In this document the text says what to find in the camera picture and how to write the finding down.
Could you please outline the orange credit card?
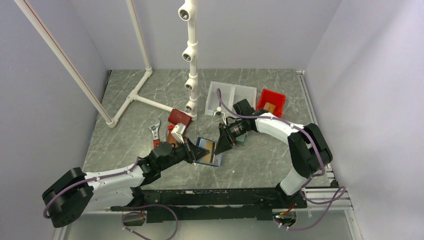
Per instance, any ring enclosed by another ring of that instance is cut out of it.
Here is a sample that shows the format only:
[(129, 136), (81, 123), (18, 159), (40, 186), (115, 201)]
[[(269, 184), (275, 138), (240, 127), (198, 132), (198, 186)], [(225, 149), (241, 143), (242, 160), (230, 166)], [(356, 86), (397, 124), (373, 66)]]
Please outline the orange credit card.
[(203, 140), (199, 143), (199, 146), (208, 150), (209, 153), (202, 157), (197, 162), (204, 165), (213, 165), (215, 161), (215, 145), (216, 143), (214, 141), (209, 140)]
[(263, 109), (268, 111), (269, 113), (274, 113), (276, 106), (272, 103), (266, 102), (265, 105), (263, 106)]

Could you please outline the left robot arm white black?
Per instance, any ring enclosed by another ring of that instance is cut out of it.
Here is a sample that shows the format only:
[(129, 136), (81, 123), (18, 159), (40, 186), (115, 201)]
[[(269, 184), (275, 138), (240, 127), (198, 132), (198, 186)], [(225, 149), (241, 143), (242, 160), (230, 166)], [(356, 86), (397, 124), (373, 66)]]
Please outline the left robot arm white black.
[(61, 228), (91, 211), (111, 207), (137, 210), (144, 203), (140, 187), (155, 182), (162, 171), (174, 165), (193, 164), (209, 153), (185, 138), (178, 144), (159, 142), (148, 155), (137, 157), (126, 167), (103, 172), (84, 172), (74, 167), (42, 194), (43, 217)]

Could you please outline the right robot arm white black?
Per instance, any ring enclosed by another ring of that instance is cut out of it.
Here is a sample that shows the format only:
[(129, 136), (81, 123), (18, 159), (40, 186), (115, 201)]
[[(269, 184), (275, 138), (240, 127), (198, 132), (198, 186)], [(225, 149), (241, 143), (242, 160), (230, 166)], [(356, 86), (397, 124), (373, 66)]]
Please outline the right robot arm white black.
[(250, 131), (267, 134), (287, 144), (292, 169), (276, 186), (275, 200), (280, 207), (289, 207), (308, 180), (323, 173), (325, 166), (333, 160), (320, 128), (314, 123), (294, 124), (264, 109), (255, 110), (247, 99), (240, 100), (233, 108), (234, 122), (219, 124), (215, 154), (231, 150), (237, 144), (237, 138)]

